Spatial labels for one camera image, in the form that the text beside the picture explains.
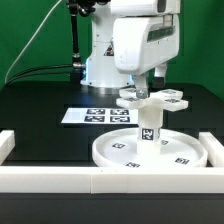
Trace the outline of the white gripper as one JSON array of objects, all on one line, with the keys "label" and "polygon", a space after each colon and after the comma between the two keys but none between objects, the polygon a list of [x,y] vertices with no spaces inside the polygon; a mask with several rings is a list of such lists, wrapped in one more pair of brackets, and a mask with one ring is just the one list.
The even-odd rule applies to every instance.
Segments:
[{"label": "white gripper", "polygon": [[155,68],[153,87],[162,88],[167,64],[179,51],[179,17],[174,15],[170,26],[163,17],[117,18],[113,26],[115,66],[121,74],[134,76],[136,97],[148,97],[147,75]]}]

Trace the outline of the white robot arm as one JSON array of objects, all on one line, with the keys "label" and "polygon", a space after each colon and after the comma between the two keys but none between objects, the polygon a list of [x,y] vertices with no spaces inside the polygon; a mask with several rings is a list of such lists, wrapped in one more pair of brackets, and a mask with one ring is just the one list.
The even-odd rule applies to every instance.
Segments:
[{"label": "white robot arm", "polygon": [[179,51],[181,0],[89,0],[92,52],[81,81],[103,94],[133,85],[139,98],[165,85]]}]

